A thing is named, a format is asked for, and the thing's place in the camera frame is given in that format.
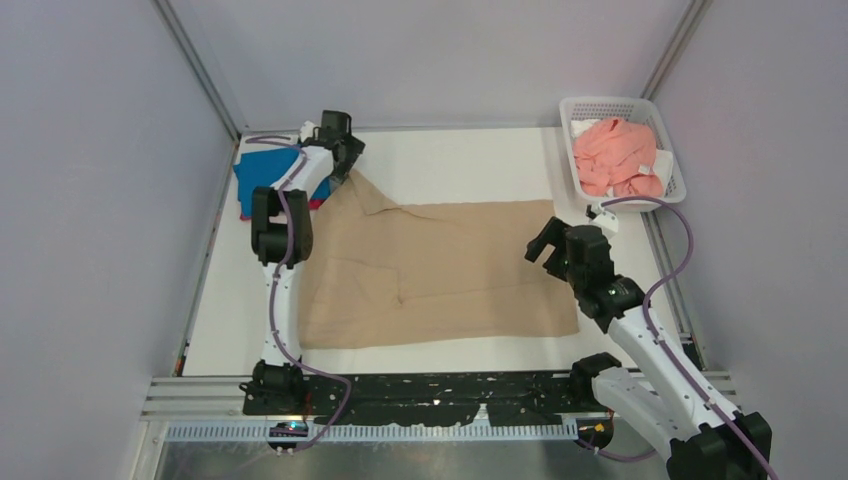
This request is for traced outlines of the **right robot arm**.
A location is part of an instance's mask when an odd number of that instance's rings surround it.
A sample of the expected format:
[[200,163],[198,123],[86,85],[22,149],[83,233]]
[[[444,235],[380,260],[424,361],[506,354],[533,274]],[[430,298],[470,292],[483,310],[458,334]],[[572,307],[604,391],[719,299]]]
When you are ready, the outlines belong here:
[[596,354],[574,364],[571,397],[584,410],[621,416],[665,463],[671,479],[774,479],[772,429],[743,413],[711,384],[652,317],[647,294],[616,273],[611,245],[596,225],[552,217],[525,258],[552,250],[545,271],[572,289],[581,312],[636,363],[640,384],[617,360]]

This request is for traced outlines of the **beige t shirt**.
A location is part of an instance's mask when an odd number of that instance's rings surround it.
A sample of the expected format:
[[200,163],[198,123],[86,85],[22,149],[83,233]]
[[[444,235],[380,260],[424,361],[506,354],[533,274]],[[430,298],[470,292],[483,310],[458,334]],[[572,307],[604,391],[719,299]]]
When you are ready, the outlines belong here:
[[359,173],[314,213],[299,287],[308,349],[579,330],[571,288],[525,259],[548,200],[400,205]]

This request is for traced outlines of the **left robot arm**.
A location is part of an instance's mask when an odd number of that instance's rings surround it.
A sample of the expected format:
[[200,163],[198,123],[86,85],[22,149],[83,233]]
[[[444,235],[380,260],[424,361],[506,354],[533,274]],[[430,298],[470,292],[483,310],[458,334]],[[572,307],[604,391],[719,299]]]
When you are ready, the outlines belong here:
[[297,136],[258,136],[285,165],[250,193],[250,247],[262,266],[268,292],[268,327],[260,360],[241,384],[246,415],[300,414],[309,393],[299,338],[299,291],[311,256],[314,230],[310,202],[347,179],[365,150],[354,136],[349,113],[325,110],[318,124],[305,123]]

